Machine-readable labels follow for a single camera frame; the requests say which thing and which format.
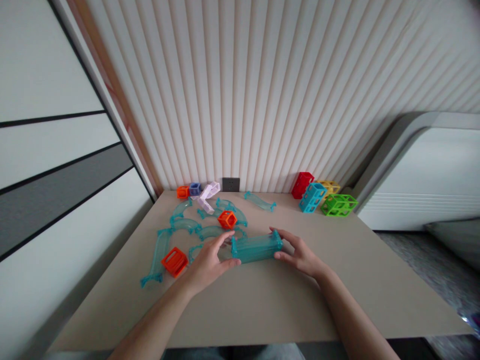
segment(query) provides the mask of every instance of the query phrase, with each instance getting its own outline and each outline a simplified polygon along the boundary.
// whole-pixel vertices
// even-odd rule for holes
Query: hand
[[[294,249],[293,255],[284,251],[276,252],[274,254],[275,259],[281,260],[313,278],[321,276],[328,270],[328,265],[320,260],[300,237],[271,226],[270,230],[277,230],[280,237],[288,241]]]
[[[230,239],[233,234],[235,234],[235,231],[225,232],[219,237],[206,242],[190,268],[180,278],[186,282],[186,286],[191,291],[191,296],[200,293],[228,269],[241,264],[240,259],[237,258],[220,262],[218,257],[220,246],[223,245],[225,240]]]

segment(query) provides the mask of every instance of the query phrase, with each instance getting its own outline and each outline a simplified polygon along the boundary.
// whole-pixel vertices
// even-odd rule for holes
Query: gray carpet
[[[480,312],[480,274],[432,235],[376,234],[457,312]],[[429,336],[426,340],[441,359],[480,359],[480,340],[473,335]]]

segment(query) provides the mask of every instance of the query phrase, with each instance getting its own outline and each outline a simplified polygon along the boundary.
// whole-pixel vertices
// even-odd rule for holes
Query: finger
[[[238,265],[240,265],[242,262],[240,259],[234,258],[234,259],[228,259],[225,261],[222,261],[219,265],[220,267],[220,275],[226,272],[228,269],[234,268]]]
[[[292,244],[293,247],[295,247],[295,245],[297,245],[300,242],[300,238],[296,235],[293,235],[291,232],[288,232],[282,229],[277,229],[276,227],[273,227],[273,226],[270,226],[270,230],[272,231],[276,230],[278,232],[278,235],[280,235],[282,239],[287,240],[290,244]]]
[[[235,234],[235,231],[224,232],[222,235],[212,241],[211,246],[218,252],[220,245],[222,245],[225,240],[231,237],[233,234]]]
[[[287,263],[287,264],[293,266],[294,268],[297,267],[297,261],[296,261],[296,259],[295,259],[293,256],[287,254],[286,252],[277,251],[277,252],[273,255],[273,257],[274,257],[275,259],[277,259],[277,260],[280,260],[280,261],[282,261],[282,262],[284,262],[284,263]]]

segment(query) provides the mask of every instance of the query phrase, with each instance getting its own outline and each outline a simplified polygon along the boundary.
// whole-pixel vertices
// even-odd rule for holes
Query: dark square outlet
[[[238,193],[240,191],[239,177],[222,177],[221,190],[227,193]]]

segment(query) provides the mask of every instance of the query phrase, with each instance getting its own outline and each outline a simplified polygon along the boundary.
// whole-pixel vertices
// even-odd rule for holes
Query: green cube frame
[[[330,194],[321,210],[326,216],[346,218],[358,204],[359,202],[351,195]]]

